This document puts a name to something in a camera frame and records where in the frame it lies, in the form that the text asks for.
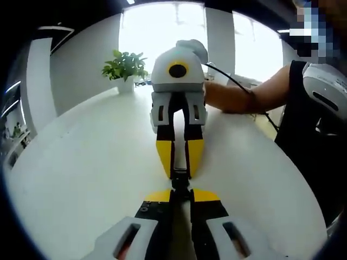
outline person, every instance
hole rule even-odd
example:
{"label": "person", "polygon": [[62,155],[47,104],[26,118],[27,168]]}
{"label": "person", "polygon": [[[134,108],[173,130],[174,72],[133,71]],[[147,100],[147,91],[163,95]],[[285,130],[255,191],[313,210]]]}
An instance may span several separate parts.
{"label": "person", "polygon": [[[298,19],[302,19],[303,2],[294,1]],[[326,14],[327,22],[340,36],[341,51],[347,51],[347,19],[344,17],[347,1],[313,0],[311,4]],[[341,213],[346,199],[342,178],[346,171],[345,157],[339,151],[346,150],[347,142],[343,136],[317,132],[316,126],[324,111],[305,92],[302,74],[305,65],[303,61],[292,61],[268,81],[250,90],[251,95],[238,86],[207,81],[205,101],[225,113],[238,114],[263,113],[286,105],[275,142],[306,179],[329,226]],[[334,67],[347,75],[346,65],[347,60],[339,60]]]}

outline floor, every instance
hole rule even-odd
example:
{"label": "floor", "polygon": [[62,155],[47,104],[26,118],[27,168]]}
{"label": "floor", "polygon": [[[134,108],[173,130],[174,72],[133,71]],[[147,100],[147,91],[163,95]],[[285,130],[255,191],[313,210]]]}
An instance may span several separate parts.
{"label": "floor", "polygon": [[264,115],[257,115],[255,118],[255,124],[263,131],[263,133],[270,138],[271,140],[275,140],[277,132],[271,123],[267,120]]}

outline white wall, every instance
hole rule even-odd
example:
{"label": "white wall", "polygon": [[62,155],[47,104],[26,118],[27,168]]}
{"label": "white wall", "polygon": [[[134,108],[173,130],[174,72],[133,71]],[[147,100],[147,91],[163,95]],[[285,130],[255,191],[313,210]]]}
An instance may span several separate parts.
{"label": "white wall", "polygon": [[58,115],[114,87],[101,76],[104,62],[118,48],[120,14],[98,22],[61,46],[51,56],[52,92]]}
{"label": "white wall", "polygon": [[282,41],[283,48],[283,65],[289,65],[293,60],[301,61],[296,50],[294,50],[288,43]]}
{"label": "white wall", "polygon": [[26,96],[36,132],[57,117],[50,86],[50,46],[52,38],[33,40],[30,44]]}
{"label": "white wall", "polygon": [[235,33],[233,14],[206,8],[209,60],[226,72],[235,73]]}

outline white pillar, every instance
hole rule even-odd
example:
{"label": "white pillar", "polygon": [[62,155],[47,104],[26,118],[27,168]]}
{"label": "white pillar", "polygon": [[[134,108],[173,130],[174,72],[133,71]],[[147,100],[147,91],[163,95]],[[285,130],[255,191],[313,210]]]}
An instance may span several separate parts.
{"label": "white pillar", "polygon": [[51,44],[52,38],[33,40],[28,55],[26,98],[37,133],[57,117],[50,85]]}

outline white table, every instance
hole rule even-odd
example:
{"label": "white table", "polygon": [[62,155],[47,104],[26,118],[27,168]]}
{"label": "white table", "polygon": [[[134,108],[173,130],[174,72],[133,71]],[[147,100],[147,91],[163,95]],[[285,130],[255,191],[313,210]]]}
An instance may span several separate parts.
{"label": "white table", "polygon": [[[171,187],[155,148],[150,92],[111,89],[79,104],[42,130],[5,175],[25,230],[48,259],[83,257],[148,193]],[[230,215],[264,232],[276,250],[308,259],[326,232],[304,178],[251,118],[208,111],[203,163],[191,185],[216,192]],[[175,122],[180,135],[180,116]]]}

